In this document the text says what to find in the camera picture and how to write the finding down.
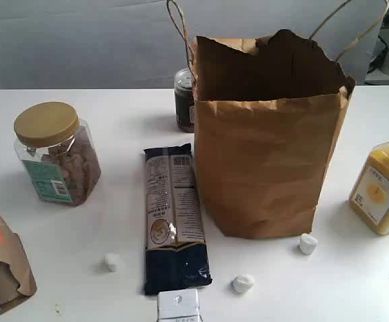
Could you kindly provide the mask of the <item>dark glass jar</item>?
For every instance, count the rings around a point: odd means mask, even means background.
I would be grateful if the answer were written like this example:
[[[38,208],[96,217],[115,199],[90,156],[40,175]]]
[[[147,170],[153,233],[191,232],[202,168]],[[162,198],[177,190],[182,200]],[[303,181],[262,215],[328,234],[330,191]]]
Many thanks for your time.
[[[188,68],[174,76],[174,100],[178,127],[185,132],[195,131],[195,102],[192,94],[192,74]]]

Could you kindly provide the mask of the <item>brown paper shopping bag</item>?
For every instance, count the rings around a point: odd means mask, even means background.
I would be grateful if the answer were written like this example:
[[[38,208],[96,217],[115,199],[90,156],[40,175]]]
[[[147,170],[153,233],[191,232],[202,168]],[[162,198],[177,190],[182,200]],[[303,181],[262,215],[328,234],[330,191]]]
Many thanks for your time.
[[[194,96],[197,183],[227,236],[309,233],[355,80],[313,36],[184,40]]]

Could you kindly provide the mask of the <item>white carton box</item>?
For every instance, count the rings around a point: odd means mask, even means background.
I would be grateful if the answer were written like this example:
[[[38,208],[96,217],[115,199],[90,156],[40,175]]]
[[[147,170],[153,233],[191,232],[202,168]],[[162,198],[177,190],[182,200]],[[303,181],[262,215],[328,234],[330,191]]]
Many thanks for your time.
[[[195,288],[160,292],[157,322],[201,322],[199,293]]]

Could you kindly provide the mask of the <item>white marshmallow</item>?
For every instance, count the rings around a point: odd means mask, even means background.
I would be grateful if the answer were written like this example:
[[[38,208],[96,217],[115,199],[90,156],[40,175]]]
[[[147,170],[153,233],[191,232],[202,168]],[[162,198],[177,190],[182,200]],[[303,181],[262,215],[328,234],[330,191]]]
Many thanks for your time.
[[[318,239],[310,234],[303,233],[299,239],[299,249],[304,255],[311,255],[316,246],[318,245]]]
[[[232,280],[231,286],[236,294],[245,294],[252,289],[255,282],[256,280],[251,274],[240,274]]]
[[[116,253],[106,253],[104,256],[104,264],[110,272],[116,272],[120,266],[120,256]]]

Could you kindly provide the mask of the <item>clear nut jar gold lid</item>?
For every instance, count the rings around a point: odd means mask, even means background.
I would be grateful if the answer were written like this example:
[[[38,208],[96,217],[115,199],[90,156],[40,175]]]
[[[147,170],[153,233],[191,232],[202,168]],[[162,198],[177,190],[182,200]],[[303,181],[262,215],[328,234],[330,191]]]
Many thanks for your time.
[[[43,201],[83,204],[101,176],[88,123],[68,103],[39,103],[13,124],[15,152]]]

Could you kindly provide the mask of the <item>dark noodle package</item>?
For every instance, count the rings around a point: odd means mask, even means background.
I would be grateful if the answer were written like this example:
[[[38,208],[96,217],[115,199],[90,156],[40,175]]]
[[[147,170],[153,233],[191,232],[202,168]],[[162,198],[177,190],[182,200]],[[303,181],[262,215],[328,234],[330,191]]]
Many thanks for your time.
[[[145,154],[144,293],[208,286],[213,279],[192,146],[148,148]]]

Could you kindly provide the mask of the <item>yellow juice bottle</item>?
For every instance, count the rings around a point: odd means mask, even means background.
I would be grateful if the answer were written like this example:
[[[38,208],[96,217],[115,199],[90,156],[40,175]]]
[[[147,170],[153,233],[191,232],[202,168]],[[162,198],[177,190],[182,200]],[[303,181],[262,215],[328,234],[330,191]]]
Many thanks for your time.
[[[372,231],[389,234],[389,142],[368,154],[349,196],[349,205]]]

